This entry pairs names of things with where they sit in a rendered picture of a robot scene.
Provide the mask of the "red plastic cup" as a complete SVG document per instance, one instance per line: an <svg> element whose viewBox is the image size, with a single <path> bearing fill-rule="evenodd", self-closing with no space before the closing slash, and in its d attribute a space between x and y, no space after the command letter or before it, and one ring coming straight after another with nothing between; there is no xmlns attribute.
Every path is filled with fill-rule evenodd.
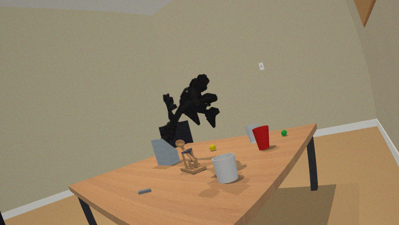
<svg viewBox="0 0 399 225"><path fill-rule="evenodd" d="M268 125L259 126L252 129L259 150L269 148L269 128Z"/></svg>

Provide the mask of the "white cup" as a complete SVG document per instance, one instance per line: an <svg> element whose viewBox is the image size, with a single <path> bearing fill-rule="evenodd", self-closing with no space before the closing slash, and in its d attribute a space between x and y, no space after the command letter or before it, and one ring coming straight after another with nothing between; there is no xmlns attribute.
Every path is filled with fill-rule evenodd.
<svg viewBox="0 0 399 225"><path fill-rule="evenodd" d="M219 183L229 183L238 179L234 153L225 153L211 159Z"/></svg>

